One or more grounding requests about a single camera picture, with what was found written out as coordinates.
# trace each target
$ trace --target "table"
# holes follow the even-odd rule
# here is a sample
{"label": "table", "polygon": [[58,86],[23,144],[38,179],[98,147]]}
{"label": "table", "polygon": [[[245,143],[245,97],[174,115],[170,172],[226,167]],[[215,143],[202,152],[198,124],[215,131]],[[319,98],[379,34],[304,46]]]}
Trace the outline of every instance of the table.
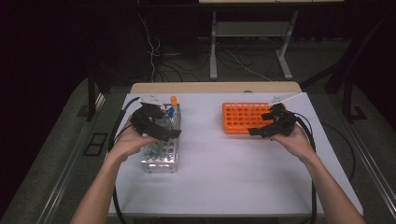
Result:
{"label": "table", "polygon": [[[199,0],[200,4],[251,4],[251,3],[314,3],[314,2],[343,2],[344,0]],[[276,50],[276,57],[282,69],[285,79],[292,79],[292,74],[288,63],[285,59],[286,49],[291,39],[294,24],[297,20],[298,10],[294,10],[290,19],[285,25],[284,21],[217,21],[216,11],[212,15],[212,35],[210,51],[210,78],[218,78],[217,60],[216,60],[216,37],[217,36],[281,36],[284,37],[280,49]]]}
{"label": "table", "polygon": [[[145,173],[141,155],[120,168],[117,179],[120,209],[134,217],[299,217],[311,213],[311,179],[304,165],[277,142],[222,131],[224,102],[268,102],[274,95],[301,92],[292,82],[214,83],[216,92],[179,88],[184,83],[139,83],[126,102],[156,91],[164,100],[176,95],[181,108],[178,171]],[[274,84],[284,91],[266,91]],[[205,83],[186,83],[186,87]],[[242,93],[241,90],[260,92]],[[123,122],[139,104],[132,104]],[[306,93],[286,102],[289,110],[307,117],[314,130],[318,154],[346,195],[362,214],[361,204],[336,159]],[[111,204],[109,214],[114,215]],[[323,210],[318,201],[318,214]]]}

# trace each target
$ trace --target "person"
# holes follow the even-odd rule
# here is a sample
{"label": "person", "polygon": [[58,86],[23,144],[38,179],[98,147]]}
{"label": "person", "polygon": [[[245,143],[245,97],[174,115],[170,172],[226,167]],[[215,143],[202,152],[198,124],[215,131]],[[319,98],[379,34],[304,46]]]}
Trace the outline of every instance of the person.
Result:
{"label": "person", "polygon": [[[125,124],[125,128],[117,143],[108,153],[97,177],[81,200],[71,223],[106,223],[108,208],[121,163],[126,161],[129,156],[139,152],[142,146],[158,141],[153,137],[139,135],[129,121]],[[298,124],[294,125],[290,136],[277,134],[270,139],[283,145],[286,150],[300,159],[306,166],[312,176],[328,223],[365,223],[353,203],[314,152],[304,130]]]}

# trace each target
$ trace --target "wire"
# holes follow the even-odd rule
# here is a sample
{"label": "wire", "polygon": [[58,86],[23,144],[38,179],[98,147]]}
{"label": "wire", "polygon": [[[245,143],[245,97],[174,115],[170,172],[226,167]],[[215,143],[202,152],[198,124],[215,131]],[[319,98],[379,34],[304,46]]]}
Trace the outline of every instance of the wire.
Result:
{"label": "wire", "polygon": [[294,113],[292,112],[292,114],[297,115],[299,117],[302,117],[303,119],[305,119],[305,121],[308,123],[309,125],[309,132],[311,132],[311,134],[314,134],[314,132],[312,131],[312,126],[311,123],[308,121],[308,119],[306,117],[304,117],[303,115],[299,114],[299,113]]}
{"label": "wire", "polygon": [[192,72],[192,71],[198,71],[198,70],[203,69],[203,68],[206,66],[206,64],[207,64],[208,61],[209,61],[209,57],[205,57],[204,64],[202,64],[201,66],[196,67],[196,68],[184,68],[184,67],[180,66],[180,65],[177,64],[177,63],[170,62],[169,60],[164,61],[164,63],[171,63],[171,64],[173,64],[174,66],[177,66],[178,68],[180,68],[180,69],[182,69],[182,70]]}
{"label": "wire", "polygon": [[[231,55],[233,56],[233,57],[231,58],[231,60],[226,58],[227,61],[229,61],[229,62],[231,62],[231,63],[238,64],[238,65],[242,64],[242,65],[244,65],[245,67],[253,65],[253,59],[252,59],[248,54],[246,54],[246,53],[244,53],[244,52],[241,52],[241,50],[238,49],[238,53],[236,53],[236,52],[231,53],[231,52],[230,52],[229,50],[227,50],[227,49],[223,49],[223,50],[226,51],[227,53],[229,53],[229,54],[231,54]],[[236,60],[236,62],[235,62],[235,57],[234,57],[235,54],[246,56],[246,57],[248,58],[248,63],[243,63],[240,59]]]}
{"label": "wire", "polygon": [[255,74],[255,75],[257,75],[257,76],[259,76],[259,77],[263,77],[263,78],[265,78],[265,79],[267,79],[268,81],[272,81],[271,79],[269,79],[268,77],[265,77],[265,76],[263,76],[263,75],[261,75],[261,74],[259,74],[259,73],[256,73],[256,72],[253,72],[253,71],[251,71],[250,69],[248,69],[248,68],[246,68],[230,51],[228,51],[228,50],[225,50],[226,52],[228,52],[229,54],[231,54],[231,56],[233,56],[235,59],[236,59],[236,61],[237,62],[239,62],[239,64],[243,67],[243,68],[245,68],[245,70],[247,70],[248,72],[250,72],[250,73],[253,73],[253,74]]}
{"label": "wire", "polygon": [[183,53],[165,53],[163,56],[180,56],[183,55]]}
{"label": "wire", "polygon": [[176,70],[176,68],[172,67],[171,65],[164,64],[164,63],[161,63],[161,65],[173,69],[174,72],[176,72],[178,74],[178,76],[180,77],[180,82],[183,82],[183,77],[181,76],[180,72]]}
{"label": "wire", "polygon": [[117,136],[115,137],[115,139],[118,139],[119,136],[120,136],[123,132],[125,132],[125,130],[129,129],[131,126],[132,126],[132,124],[130,124],[130,125],[126,126],[125,128],[123,128],[123,129],[119,132],[119,134],[117,134]]}
{"label": "wire", "polygon": [[[302,116],[306,122],[308,123],[310,129],[312,130],[311,124],[309,123],[309,121]],[[315,145],[315,141],[314,141],[314,135],[312,134],[312,131],[310,132],[308,130],[308,127],[306,126],[306,124],[303,122],[303,120],[300,117],[295,117],[296,121],[301,125],[301,127],[303,128],[303,130],[305,131],[306,137],[309,140],[309,143],[311,144],[312,149],[314,149],[315,152],[317,152],[317,148]],[[317,221],[317,190],[315,188],[314,182],[312,181],[311,184],[311,199],[312,199],[312,211],[311,211],[311,221],[310,224],[314,224]]]}
{"label": "wire", "polygon": [[270,72],[273,72],[273,73],[278,74],[277,71],[271,71],[271,69],[272,69],[272,67],[273,67],[273,64],[274,64],[274,61],[276,61],[276,55],[274,56],[274,58],[273,58],[273,60],[271,61],[270,65],[268,66],[268,70],[267,70],[267,72],[265,73],[265,75],[270,74]]}
{"label": "wire", "polygon": [[[119,133],[119,134],[117,135],[117,137],[116,137],[117,129],[119,128],[120,123],[121,123],[123,117],[124,117],[125,114],[126,114],[126,110],[128,109],[128,107],[129,107],[133,102],[137,101],[138,99],[139,99],[139,97],[135,97],[134,99],[132,99],[130,102],[128,102],[128,104],[126,104],[126,106],[125,106],[125,107],[121,110],[121,112],[119,113],[119,117],[117,118],[116,123],[114,124],[113,130],[112,130],[111,135],[110,135],[110,139],[108,140],[107,152],[110,152],[110,151],[111,151],[111,149],[114,147],[114,143],[115,143],[117,137],[120,135],[120,133]],[[113,189],[113,203],[114,203],[114,207],[115,207],[115,209],[116,209],[117,216],[119,217],[120,222],[121,222],[122,224],[126,224],[125,218],[123,217],[122,212],[121,212],[121,210],[120,210],[119,199],[118,199],[118,197],[117,197],[117,189],[116,189],[116,186],[115,186],[115,185],[114,185],[114,189]]]}
{"label": "wire", "polygon": [[183,77],[181,76],[181,74],[179,72],[177,72],[177,71],[163,71],[163,75],[166,76],[166,79],[169,82],[169,78],[165,73],[176,73],[178,75],[179,82],[183,82]]}
{"label": "wire", "polygon": [[216,54],[216,59],[217,59],[220,63],[222,63],[225,67],[228,67],[228,68],[233,69],[233,70],[235,70],[235,71],[240,71],[240,70],[243,70],[243,69],[244,69],[244,68],[241,67],[241,66],[238,66],[238,67],[231,67],[230,65],[228,65],[227,63],[225,63],[225,62],[223,61],[223,60],[227,60],[227,59],[226,59],[224,56],[222,56],[221,54],[219,54],[219,53]]}
{"label": "wire", "polygon": [[194,73],[181,73],[181,74],[190,75],[190,76],[194,77],[195,79],[197,79],[198,82],[201,81],[201,79],[199,79],[198,76],[196,76]]}
{"label": "wire", "polygon": [[166,82],[170,82],[169,77],[165,73],[163,73],[163,77],[166,79]]}
{"label": "wire", "polygon": [[249,53],[249,54],[247,54],[247,53],[245,53],[245,51],[246,50],[249,50],[249,48],[250,47],[252,47],[252,44],[253,44],[253,42],[257,42],[257,41],[260,41],[260,39],[259,38],[256,38],[256,39],[254,39],[254,40],[251,40],[250,38],[247,40],[247,44],[245,44],[245,46],[243,46],[242,48],[243,48],[243,50],[241,50],[241,48],[240,47],[238,47],[237,46],[237,43],[233,43],[233,47],[234,48],[236,48],[237,49],[237,51],[238,52],[240,52],[240,54],[244,54],[244,55],[246,55],[246,56],[248,56],[249,57],[249,59],[251,58],[251,57],[254,57],[254,56],[261,56],[261,55],[266,55],[266,54],[268,54],[268,53],[270,53],[270,52],[273,52],[275,49],[279,49],[281,46],[279,45],[279,46],[277,46],[277,47],[273,47],[273,49],[268,49],[268,50],[265,50],[265,51],[261,51],[260,53]]}
{"label": "wire", "polygon": [[160,77],[161,77],[161,82],[163,82],[163,73],[160,72],[160,71],[156,71],[156,73],[157,73],[158,75],[160,75]]}
{"label": "wire", "polygon": [[336,130],[334,127],[332,127],[331,125],[329,125],[329,124],[327,124],[327,123],[325,123],[325,122],[320,122],[322,125],[324,125],[324,126],[326,126],[326,127],[328,127],[328,128],[330,128],[330,129],[332,129],[333,131],[335,131],[336,133],[338,133],[345,141],[346,141],[346,143],[348,144],[348,146],[349,146],[349,150],[350,150],[350,153],[351,153],[351,156],[352,156],[352,170],[351,170],[351,172],[350,172],[350,174],[349,174],[349,177],[348,177],[348,180],[349,180],[349,182],[353,179],[353,176],[354,176],[354,174],[355,174],[355,169],[356,169],[356,156],[355,156],[355,152],[354,152],[354,150],[353,150],[353,147],[352,147],[352,145],[350,144],[350,142],[347,140],[347,138],[341,133],[341,132],[339,132],[338,130]]}
{"label": "wire", "polygon": [[161,41],[160,41],[160,39],[159,39],[157,36],[155,36],[155,35],[153,35],[152,37],[154,37],[155,39],[157,39],[158,46],[157,46],[157,48],[155,48],[155,50],[158,50],[158,49],[160,48],[160,46],[161,46]]}
{"label": "wire", "polygon": [[282,26],[280,27],[280,36],[283,36],[283,26],[285,25],[285,22],[282,22]]}
{"label": "wire", "polygon": [[151,82],[154,82],[155,65],[154,65],[154,62],[152,61],[152,57],[153,57],[153,55],[154,55],[154,47],[152,46],[151,41],[150,41],[150,39],[149,39],[149,29],[148,29],[148,27],[147,27],[146,24],[144,23],[142,17],[140,16],[140,13],[137,13],[137,15],[139,16],[139,19],[142,21],[143,26],[144,26],[145,29],[146,29],[146,33],[147,33],[147,35],[148,35],[148,44],[151,46],[151,53],[150,53],[150,58],[149,58],[149,60],[150,60],[150,64],[151,64],[151,67],[152,67]]}

